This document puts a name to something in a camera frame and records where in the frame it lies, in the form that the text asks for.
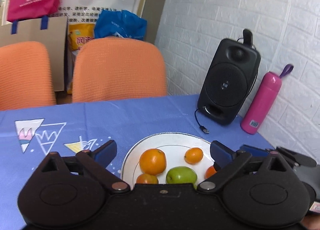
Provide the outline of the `small orange kumquat front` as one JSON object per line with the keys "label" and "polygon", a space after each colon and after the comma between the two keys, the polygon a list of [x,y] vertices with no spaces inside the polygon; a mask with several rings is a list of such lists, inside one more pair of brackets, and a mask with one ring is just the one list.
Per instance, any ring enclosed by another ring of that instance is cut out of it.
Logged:
{"label": "small orange kumquat front", "polygon": [[191,148],[185,152],[184,160],[188,164],[197,164],[203,159],[203,151],[200,148]]}

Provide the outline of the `green fruit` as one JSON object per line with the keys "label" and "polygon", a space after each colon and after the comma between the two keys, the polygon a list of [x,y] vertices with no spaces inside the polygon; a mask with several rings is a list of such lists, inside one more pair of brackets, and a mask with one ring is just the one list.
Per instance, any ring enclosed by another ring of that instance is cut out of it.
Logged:
{"label": "green fruit", "polygon": [[178,166],[171,168],[166,175],[166,184],[183,184],[191,183],[196,187],[197,174],[195,171],[186,166]]}

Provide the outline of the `large orange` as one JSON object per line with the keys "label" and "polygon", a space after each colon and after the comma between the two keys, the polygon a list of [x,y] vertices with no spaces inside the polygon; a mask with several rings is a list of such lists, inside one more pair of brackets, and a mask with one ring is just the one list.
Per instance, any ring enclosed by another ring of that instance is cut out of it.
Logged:
{"label": "large orange", "polygon": [[143,173],[157,176],[167,168],[167,158],[160,149],[148,149],[140,156],[139,165]]}
{"label": "large orange", "polygon": [[136,179],[137,184],[159,184],[158,178],[155,175],[141,174]]}

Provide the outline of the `dark orange mandarin in plate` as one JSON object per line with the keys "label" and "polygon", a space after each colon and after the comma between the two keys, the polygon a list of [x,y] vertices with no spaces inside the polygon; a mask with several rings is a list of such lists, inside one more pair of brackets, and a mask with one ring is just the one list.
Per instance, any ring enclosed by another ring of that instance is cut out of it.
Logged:
{"label": "dark orange mandarin in plate", "polygon": [[205,178],[205,179],[208,179],[208,178],[210,178],[211,176],[213,176],[215,173],[216,173],[216,169],[214,168],[214,166],[210,166],[210,167],[206,170],[205,175],[204,175],[204,178]]}

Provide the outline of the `white ceramic plate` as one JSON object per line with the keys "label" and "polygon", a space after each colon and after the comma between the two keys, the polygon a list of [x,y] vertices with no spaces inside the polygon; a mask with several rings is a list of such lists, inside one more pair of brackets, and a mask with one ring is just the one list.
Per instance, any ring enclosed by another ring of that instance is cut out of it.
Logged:
{"label": "white ceramic plate", "polygon": [[[184,160],[185,152],[191,148],[200,148],[203,159],[197,164],[188,164]],[[163,132],[148,136],[137,142],[127,153],[121,167],[121,179],[134,187],[136,178],[142,174],[139,158],[148,149],[160,149],[167,158],[166,170],[157,176],[160,184],[165,184],[167,172],[177,166],[186,166],[195,171],[197,182],[204,180],[206,170],[214,164],[210,155],[210,142],[200,137],[181,132]]]}

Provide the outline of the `large orange in plate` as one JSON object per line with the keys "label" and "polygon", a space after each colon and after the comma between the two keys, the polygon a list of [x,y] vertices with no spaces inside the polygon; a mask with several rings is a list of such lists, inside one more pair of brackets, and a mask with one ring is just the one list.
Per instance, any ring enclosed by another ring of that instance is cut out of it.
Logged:
{"label": "large orange in plate", "polygon": [[160,149],[148,149],[140,156],[139,165],[143,173],[157,176],[167,168],[167,158]]}

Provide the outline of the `pink thermos bottle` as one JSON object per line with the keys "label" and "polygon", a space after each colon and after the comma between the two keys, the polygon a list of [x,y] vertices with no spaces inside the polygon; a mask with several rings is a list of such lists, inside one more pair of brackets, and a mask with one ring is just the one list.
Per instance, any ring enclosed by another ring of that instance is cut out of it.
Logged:
{"label": "pink thermos bottle", "polygon": [[258,91],[240,123],[246,133],[253,135],[258,131],[280,91],[282,79],[291,73],[293,68],[292,64],[287,64],[280,75],[271,71],[264,75]]}

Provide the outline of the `blue patterned tablecloth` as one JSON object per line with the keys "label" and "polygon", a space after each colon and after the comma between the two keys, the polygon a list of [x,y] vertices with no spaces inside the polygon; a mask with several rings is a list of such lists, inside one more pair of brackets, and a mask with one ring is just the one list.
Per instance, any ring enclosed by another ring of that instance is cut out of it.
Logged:
{"label": "blue patterned tablecloth", "polygon": [[232,150],[243,144],[270,148],[259,134],[240,128],[241,118],[221,126],[196,111],[197,95],[166,96],[91,103],[72,103],[1,112],[1,229],[21,229],[17,208],[24,184],[44,159],[40,142],[49,150],[71,156],[68,143],[93,141],[97,148],[115,140],[118,153],[108,170],[119,175],[126,153],[139,140],[160,132],[183,132],[217,140]]}

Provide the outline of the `black speaker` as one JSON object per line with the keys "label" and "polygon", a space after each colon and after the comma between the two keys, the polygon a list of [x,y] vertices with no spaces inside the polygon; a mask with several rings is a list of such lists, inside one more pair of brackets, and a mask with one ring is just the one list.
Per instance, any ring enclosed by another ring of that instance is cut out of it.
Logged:
{"label": "black speaker", "polygon": [[235,119],[258,75],[261,56],[252,32],[243,30],[242,39],[221,40],[197,101],[198,110],[221,125]]}

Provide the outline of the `right orange chair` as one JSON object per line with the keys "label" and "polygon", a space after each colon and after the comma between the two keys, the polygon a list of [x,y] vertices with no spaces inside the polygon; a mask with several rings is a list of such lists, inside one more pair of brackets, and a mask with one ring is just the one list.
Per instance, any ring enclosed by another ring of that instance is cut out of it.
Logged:
{"label": "right orange chair", "polygon": [[151,43],[107,37],[86,43],[75,59],[72,101],[167,95],[164,58]]}

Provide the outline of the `orange chair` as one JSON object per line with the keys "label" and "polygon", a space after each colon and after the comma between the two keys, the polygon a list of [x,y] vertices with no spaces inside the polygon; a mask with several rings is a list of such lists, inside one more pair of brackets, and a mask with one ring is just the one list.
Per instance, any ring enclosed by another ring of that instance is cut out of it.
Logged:
{"label": "orange chair", "polygon": [[86,43],[75,59],[72,101],[167,95],[164,58],[151,43],[107,37]]}
{"label": "orange chair", "polygon": [[46,47],[35,41],[1,47],[1,111],[54,105]]}

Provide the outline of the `left orange chair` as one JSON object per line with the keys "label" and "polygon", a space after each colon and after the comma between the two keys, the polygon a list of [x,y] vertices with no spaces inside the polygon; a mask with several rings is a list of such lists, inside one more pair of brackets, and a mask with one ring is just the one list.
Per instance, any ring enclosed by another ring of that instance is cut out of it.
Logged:
{"label": "left orange chair", "polygon": [[1,47],[1,111],[54,105],[46,47],[35,41]]}

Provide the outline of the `yellow package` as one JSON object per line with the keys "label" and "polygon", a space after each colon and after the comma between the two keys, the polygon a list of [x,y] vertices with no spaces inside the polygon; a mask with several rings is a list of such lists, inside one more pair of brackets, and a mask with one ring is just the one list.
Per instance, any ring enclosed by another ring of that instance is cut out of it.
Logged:
{"label": "yellow package", "polygon": [[68,48],[67,48],[67,64],[68,64],[68,84],[67,94],[71,95],[73,90],[73,73],[75,59],[84,44],[94,39],[93,23],[70,24],[68,28]]}

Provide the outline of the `blue plastic bag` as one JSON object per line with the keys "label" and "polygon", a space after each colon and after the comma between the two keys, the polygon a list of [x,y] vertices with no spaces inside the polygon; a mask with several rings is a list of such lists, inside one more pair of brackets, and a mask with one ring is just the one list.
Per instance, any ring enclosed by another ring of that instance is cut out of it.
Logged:
{"label": "blue plastic bag", "polygon": [[121,37],[143,41],[147,20],[127,10],[103,10],[94,27],[94,38]]}

